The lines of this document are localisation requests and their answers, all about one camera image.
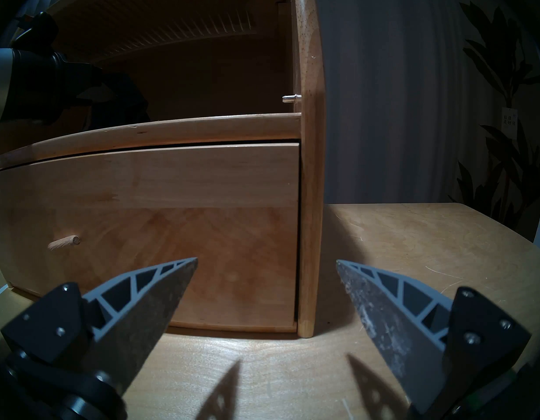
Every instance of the wooden frame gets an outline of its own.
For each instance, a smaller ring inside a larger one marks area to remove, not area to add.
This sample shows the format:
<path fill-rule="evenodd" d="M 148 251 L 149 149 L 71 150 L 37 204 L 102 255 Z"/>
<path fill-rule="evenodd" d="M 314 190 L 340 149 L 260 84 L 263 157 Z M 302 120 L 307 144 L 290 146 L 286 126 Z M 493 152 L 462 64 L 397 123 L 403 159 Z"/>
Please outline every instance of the wooden frame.
<path fill-rule="evenodd" d="M 312 337 L 323 226 L 326 101 L 315 0 L 295 0 L 301 86 L 301 194 L 297 334 Z"/>
<path fill-rule="evenodd" d="M 300 113 L 245 114 L 137 123 L 40 141 L 0 155 L 0 170 L 80 153 L 173 144 L 300 138 Z"/>

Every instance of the screw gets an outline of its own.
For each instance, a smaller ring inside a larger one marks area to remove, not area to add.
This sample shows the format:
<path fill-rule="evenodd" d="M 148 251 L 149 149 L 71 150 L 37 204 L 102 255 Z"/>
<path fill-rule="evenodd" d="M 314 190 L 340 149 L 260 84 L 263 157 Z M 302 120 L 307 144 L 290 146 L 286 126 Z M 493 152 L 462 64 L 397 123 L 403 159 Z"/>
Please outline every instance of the screw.
<path fill-rule="evenodd" d="M 482 340 L 480 339 L 480 336 L 476 333 L 464 333 L 464 340 L 468 344 L 479 344 Z"/>
<path fill-rule="evenodd" d="M 500 320 L 500 326 L 504 330 L 508 330 L 508 329 L 511 328 L 511 322 L 509 320 L 507 320 L 507 319 L 502 319 L 502 320 Z"/>

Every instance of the wooden knob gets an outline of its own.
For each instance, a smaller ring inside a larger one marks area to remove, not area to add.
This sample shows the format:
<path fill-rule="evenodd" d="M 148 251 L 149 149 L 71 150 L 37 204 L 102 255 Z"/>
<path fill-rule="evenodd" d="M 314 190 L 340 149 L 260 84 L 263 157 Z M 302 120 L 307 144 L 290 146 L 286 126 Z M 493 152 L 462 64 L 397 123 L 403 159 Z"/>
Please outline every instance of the wooden knob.
<path fill-rule="evenodd" d="M 47 248 L 52 251 L 56 250 L 57 248 L 62 248 L 67 245 L 80 245 L 81 239 L 79 236 L 71 235 L 63 237 L 62 239 L 58 239 L 57 241 L 52 241 L 50 244 L 48 244 Z"/>

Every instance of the metal pin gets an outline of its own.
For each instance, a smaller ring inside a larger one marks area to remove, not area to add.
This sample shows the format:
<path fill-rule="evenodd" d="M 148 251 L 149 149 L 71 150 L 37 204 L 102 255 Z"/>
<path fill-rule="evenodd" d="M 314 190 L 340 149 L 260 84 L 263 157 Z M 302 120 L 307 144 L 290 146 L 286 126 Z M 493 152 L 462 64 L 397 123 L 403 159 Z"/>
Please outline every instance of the metal pin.
<path fill-rule="evenodd" d="M 301 95 L 287 95 L 282 96 L 282 102 L 284 104 L 292 104 L 301 100 Z"/>

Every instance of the rounded wooden edge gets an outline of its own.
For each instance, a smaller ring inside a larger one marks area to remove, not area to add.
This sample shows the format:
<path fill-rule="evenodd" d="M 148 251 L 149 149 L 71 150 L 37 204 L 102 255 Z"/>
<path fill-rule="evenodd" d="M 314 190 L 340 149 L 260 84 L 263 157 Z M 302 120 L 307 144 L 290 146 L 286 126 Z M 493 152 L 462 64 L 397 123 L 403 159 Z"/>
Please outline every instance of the rounded wooden edge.
<path fill-rule="evenodd" d="M 53 158 L 137 147 L 300 139 L 301 113 L 226 115 L 94 129 L 0 155 L 0 170 Z"/>

